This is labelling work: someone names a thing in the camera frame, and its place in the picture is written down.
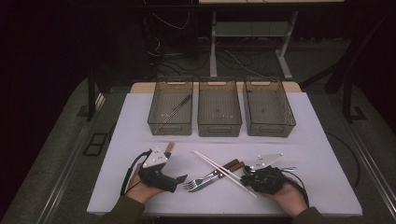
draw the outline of chopsticks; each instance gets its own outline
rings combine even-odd
[[[251,194],[253,197],[257,198],[257,194],[254,193],[253,191],[247,189],[245,186],[243,186],[241,183],[239,183],[236,179],[240,179],[239,176],[235,175],[233,172],[230,172],[229,170],[225,169],[224,167],[218,165],[217,163],[215,163],[214,161],[210,160],[208,157],[206,157],[205,155],[203,155],[202,153],[194,150],[193,151],[195,154],[197,154],[199,157],[201,157],[204,161],[206,161],[207,163],[209,163],[210,165],[212,165],[213,167],[215,167],[216,169],[218,169],[222,174],[224,174],[225,176],[229,177],[235,184],[237,184],[239,187],[241,187],[242,189],[244,189],[247,193]]]

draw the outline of silver fork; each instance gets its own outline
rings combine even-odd
[[[238,163],[239,163],[239,160],[235,159],[235,160],[230,161],[227,164],[223,165],[223,167],[228,170],[228,169],[230,169],[231,167],[233,167],[234,165],[236,165]],[[196,179],[194,179],[194,180],[192,180],[192,181],[190,181],[188,183],[183,184],[183,188],[184,189],[194,189],[198,185],[204,183],[206,179],[208,179],[210,177],[213,177],[215,175],[218,175],[218,174],[220,174],[220,171],[219,170],[215,170],[215,171],[211,172],[210,174],[208,174],[208,175],[206,175],[204,177],[196,178]]]

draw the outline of brown utensil handle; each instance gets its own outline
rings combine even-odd
[[[233,167],[231,167],[230,169],[228,169],[231,172],[234,172],[235,170],[238,170],[239,168],[242,168],[245,166],[245,163],[240,161],[239,163],[237,163],[236,165],[234,165]],[[224,177],[224,174],[219,174],[219,178]]]
[[[238,164],[239,160],[235,159],[233,161],[228,162],[227,164],[223,165],[223,167],[227,170],[229,170],[231,167],[235,166],[236,164]],[[219,170],[215,170],[212,172],[213,175],[218,175],[221,172]]]

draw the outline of knife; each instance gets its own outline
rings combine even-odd
[[[234,171],[236,171],[239,168],[242,168],[244,166],[245,166],[245,164],[242,161],[240,161],[240,162],[238,162],[236,165],[232,166],[228,170],[230,170],[231,172],[234,172]],[[218,181],[218,180],[220,180],[220,179],[222,179],[224,177],[224,174],[223,173],[219,173],[218,170],[216,170],[214,172],[218,172],[218,174],[214,175],[213,177],[206,178],[203,183],[199,184],[196,188],[190,189],[189,192],[195,192],[195,191],[198,191],[200,189],[203,189],[204,187],[206,187],[206,186],[208,186],[210,184],[213,184],[214,182],[216,182],[216,181]]]

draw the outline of person's left hand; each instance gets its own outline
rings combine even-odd
[[[138,175],[140,167],[142,163],[137,164],[136,170],[134,171],[134,175],[132,176],[131,180],[129,181],[128,190],[125,194],[126,197],[132,198],[142,204],[145,204],[149,201],[150,198],[154,197],[155,195],[164,192],[162,189],[156,189],[147,186],[143,182],[141,182],[140,177]]]

